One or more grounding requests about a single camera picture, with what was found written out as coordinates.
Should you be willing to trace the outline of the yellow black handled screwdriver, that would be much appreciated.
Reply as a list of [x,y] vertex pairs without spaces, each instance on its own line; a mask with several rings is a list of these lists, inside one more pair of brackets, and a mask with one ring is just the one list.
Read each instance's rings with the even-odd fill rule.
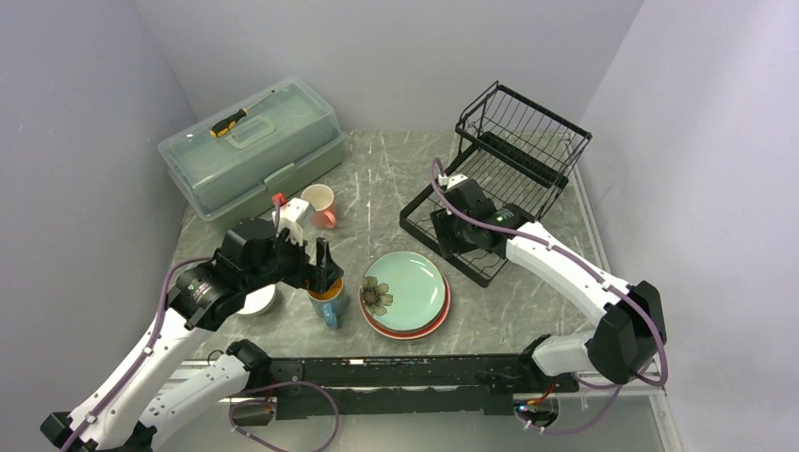
[[223,137],[227,135],[232,129],[234,129],[244,118],[246,118],[251,109],[255,108],[258,104],[261,104],[265,101],[268,97],[275,93],[275,89],[270,89],[267,92],[267,95],[262,99],[258,100],[254,104],[248,107],[241,107],[239,110],[234,112],[233,114],[223,118],[222,120],[218,121],[214,124],[210,129],[209,133],[212,137]]

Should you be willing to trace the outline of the black wire dish rack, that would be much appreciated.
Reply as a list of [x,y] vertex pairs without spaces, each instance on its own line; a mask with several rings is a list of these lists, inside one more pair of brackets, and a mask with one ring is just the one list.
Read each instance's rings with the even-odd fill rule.
[[[513,203],[541,219],[566,190],[571,172],[593,138],[576,123],[500,81],[462,111],[455,124],[458,152],[445,173],[461,173],[480,184],[495,207]],[[445,208],[426,185],[399,213],[399,225],[469,280],[488,287],[508,262],[469,245],[450,257],[440,250],[431,214]]]

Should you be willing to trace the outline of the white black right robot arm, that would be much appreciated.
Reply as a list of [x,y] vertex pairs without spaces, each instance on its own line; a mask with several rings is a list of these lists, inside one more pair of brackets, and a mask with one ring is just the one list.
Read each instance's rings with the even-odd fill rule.
[[635,379],[665,385],[666,330],[657,288],[646,281],[631,284],[595,266],[513,204],[497,209],[481,186],[462,174],[434,173],[430,186],[443,205],[432,221],[446,256],[489,250],[554,287],[592,325],[589,331],[533,341],[518,368],[525,387],[541,391],[557,376],[587,371],[614,385]]

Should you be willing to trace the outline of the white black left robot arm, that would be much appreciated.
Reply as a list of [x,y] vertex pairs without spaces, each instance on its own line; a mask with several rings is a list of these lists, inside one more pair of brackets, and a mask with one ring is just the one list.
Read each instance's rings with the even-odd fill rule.
[[[61,451],[152,451],[178,411],[156,395],[184,359],[251,293],[276,283],[325,292],[342,278],[329,242],[316,240],[316,256],[292,228],[249,218],[229,230],[210,257],[172,266],[162,283],[155,317],[106,381],[69,412],[52,412],[40,431]],[[145,419],[145,408],[155,411]]]

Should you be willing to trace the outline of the pink ceramic mug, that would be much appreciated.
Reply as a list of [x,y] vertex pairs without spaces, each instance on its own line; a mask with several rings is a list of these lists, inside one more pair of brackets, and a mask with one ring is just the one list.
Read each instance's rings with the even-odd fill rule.
[[301,198],[314,209],[311,218],[313,224],[320,229],[332,229],[337,226],[335,216],[334,191],[324,184],[313,184],[306,187]]

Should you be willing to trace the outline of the white ceramic bowl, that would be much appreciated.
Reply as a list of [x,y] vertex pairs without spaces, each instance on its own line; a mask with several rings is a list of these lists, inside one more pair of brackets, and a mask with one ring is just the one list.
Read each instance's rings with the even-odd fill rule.
[[275,284],[258,289],[245,298],[244,306],[237,312],[243,316],[258,316],[267,312],[277,297]]

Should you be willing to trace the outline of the light blue flower plate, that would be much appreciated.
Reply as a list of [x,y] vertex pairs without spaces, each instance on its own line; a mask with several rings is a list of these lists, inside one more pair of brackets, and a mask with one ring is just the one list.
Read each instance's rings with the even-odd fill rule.
[[430,259],[411,251],[392,251],[368,267],[359,298],[371,325],[408,335],[437,321],[448,306],[449,289]]

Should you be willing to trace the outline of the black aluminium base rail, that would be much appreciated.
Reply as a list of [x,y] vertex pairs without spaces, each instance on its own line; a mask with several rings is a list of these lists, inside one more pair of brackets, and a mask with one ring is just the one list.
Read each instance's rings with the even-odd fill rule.
[[578,381],[546,377],[529,358],[514,354],[367,358],[274,358],[267,370],[245,378],[239,419],[261,425],[265,408],[278,420],[334,414],[482,412],[532,414],[535,425],[553,424],[559,396],[601,396],[615,384],[593,371]]

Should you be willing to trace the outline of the red teal rimmed plate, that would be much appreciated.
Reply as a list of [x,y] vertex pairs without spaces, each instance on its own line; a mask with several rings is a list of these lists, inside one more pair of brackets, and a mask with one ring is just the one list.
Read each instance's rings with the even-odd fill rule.
[[445,284],[445,303],[444,303],[444,306],[443,306],[441,312],[439,313],[439,315],[433,320],[433,322],[431,322],[429,325],[427,325],[425,328],[423,328],[421,330],[412,331],[412,332],[389,331],[389,330],[385,329],[384,327],[380,326],[378,324],[378,322],[376,320],[374,320],[373,317],[367,312],[366,306],[363,303],[360,303],[360,309],[361,309],[362,315],[363,315],[364,319],[366,320],[366,322],[368,323],[368,325],[373,330],[375,330],[377,333],[379,333],[382,336],[385,336],[385,337],[387,337],[389,339],[401,340],[401,341],[411,341],[411,340],[420,339],[422,337],[428,336],[428,335],[432,334],[435,330],[437,330],[445,322],[445,320],[447,319],[448,314],[450,312],[450,308],[451,308],[450,284],[449,284],[448,279],[446,277],[443,278],[443,281],[444,281],[444,284]]

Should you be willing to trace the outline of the green translucent plastic storage box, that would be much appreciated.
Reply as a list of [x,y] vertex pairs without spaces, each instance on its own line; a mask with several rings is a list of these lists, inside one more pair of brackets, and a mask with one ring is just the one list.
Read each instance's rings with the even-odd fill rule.
[[[223,137],[209,129],[241,107],[251,109]],[[297,76],[290,76],[161,141],[170,177],[199,218],[228,226],[272,207],[277,193],[293,195],[344,159],[344,134],[334,109]]]

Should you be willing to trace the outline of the blue mug orange inside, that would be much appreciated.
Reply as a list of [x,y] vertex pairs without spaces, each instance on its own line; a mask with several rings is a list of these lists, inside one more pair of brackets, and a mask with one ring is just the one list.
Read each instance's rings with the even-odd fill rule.
[[339,329],[340,316],[346,312],[350,304],[344,279],[339,278],[324,293],[307,291],[306,295],[311,301],[314,311],[324,321],[325,325],[331,330]]

